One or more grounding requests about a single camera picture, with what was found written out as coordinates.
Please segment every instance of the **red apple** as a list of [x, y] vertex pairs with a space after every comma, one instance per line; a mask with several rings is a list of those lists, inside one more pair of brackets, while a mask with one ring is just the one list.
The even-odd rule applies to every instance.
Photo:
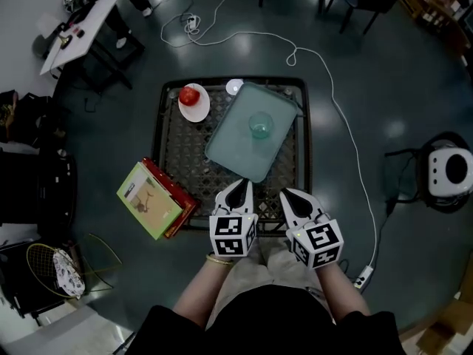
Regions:
[[188, 107], [195, 105], [200, 98], [200, 92], [191, 87], [184, 87], [179, 92], [179, 101]]

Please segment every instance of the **power strip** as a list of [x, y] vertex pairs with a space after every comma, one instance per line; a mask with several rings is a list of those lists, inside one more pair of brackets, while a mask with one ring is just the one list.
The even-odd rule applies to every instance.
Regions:
[[197, 28], [197, 17], [195, 15], [187, 19], [187, 26], [190, 32]]
[[368, 279], [370, 278], [372, 270], [373, 268], [371, 266], [364, 267], [363, 271], [360, 273], [360, 276], [358, 276], [355, 282], [353, 283], [355, 288], [361, 289], [365, 282], [368, 281]]

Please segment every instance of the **person's arm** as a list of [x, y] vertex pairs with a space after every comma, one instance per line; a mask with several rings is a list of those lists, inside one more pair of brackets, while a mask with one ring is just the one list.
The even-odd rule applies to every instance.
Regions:
[[[228, 258], [211, 256], [215, 259], [228, 261]], [[172, 310], [180, 316], [195, 322], [201, 328], [205, 328], [223, 282], [230, 270], [231, 266], [207, 260], [194, 279], [187, 285]]]
[[364, 298], [358, 292], [337, 263], [331, 263], [316, 269], [324, 290], [325, 299], [336, 322], [340, 322], [352, 311], [359, 311], [365, 316], [370, 310]]

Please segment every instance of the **bracelet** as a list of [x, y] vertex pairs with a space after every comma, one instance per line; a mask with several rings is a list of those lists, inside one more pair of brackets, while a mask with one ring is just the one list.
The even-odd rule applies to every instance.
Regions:
[[210, 254], [207, 254], [205, 257], [207, 260], [210, 260], [211, 262], [222, 264], [224, 266], [232, 266], [234, 264], [233, 260], [226, 261], [226, 260], [220, 260], [220, 259], [215, 259], [214, 257], [211, 257], [211, 255], [214, 254], [214, 252], [211, 252]]

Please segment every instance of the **gray floor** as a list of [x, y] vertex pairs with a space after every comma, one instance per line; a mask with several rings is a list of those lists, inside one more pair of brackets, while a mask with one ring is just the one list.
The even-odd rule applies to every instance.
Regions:
[[[211, 23], [220, 1], [195, 0], [192, 11], [202, 17], [203, 27]], [[402, 6], [380, 16], [363, 37], [369, 14], [355, 12], [340, 35], [344, 2], [335, 1], [324, 18], [316, 16], [316, 2], [265, 0], [259, 9], [257, 0], [228, 0], [205, 40], [216, 41], [237, 30], [271, 31], [324, 56], [336, 100], [358, 144], [364, 182], [380, 225], [385, 185], [395, 185], [405, 162], [401, 158], [386, 165], [383, 153], [421, 146], [443, 130], [454, 130], [473, 144], [472, 88], [461, 62], [417, 27]], [[217, 46], [174, 50], [160, 41], [160, 28], [187, 4], [170, 1], [144, 20], [123, 0], [120, 11], [146, 45], [143, 56], [126, 71], [134, 89], [116, 84], [100, 101], [75, 89], [61, 96], [73, 111], [68, 118], [68, 150], [76, 156], [79, 173], [74, 231], [79, 236], [100, 235], [124, 263], [120, 271], [106, 275], [115, 290], [93, 307], [132, 329], [139, 327], [152, 305], [172, 306], [210, 250], [204, 234], [182, 232], [173, 240], [155, 242], [115, 195], [133, 165], [151, 154], [157, 102], [167, 81], [238, 74], [302, 78], [312, 115], [313, 194], [338, 220], [345, 239], [343, 257], [350, 260], [348, 274], [358, 275], [372, 254], [372, 224], [355, 153], [331, 103], [330, 79], [320, 60], [299, 53], [297, 65], [288, 67], [290, 45], [247, 35]], [[113, 39], [106, 28], [103, 35]], [[174, 41], [186, 39], [177, 23], [166, 35]], [[96, 113], [84, 112], [85, 97], [89, 106], [98, 103]], [[404, 328], [452, 298], [473, 243], [471, 207], [453, 215], [422, 203], [396, 208], [383, 230], [378, 269], [365, 293], [373, 311], [393, 311], [399, 328]]]

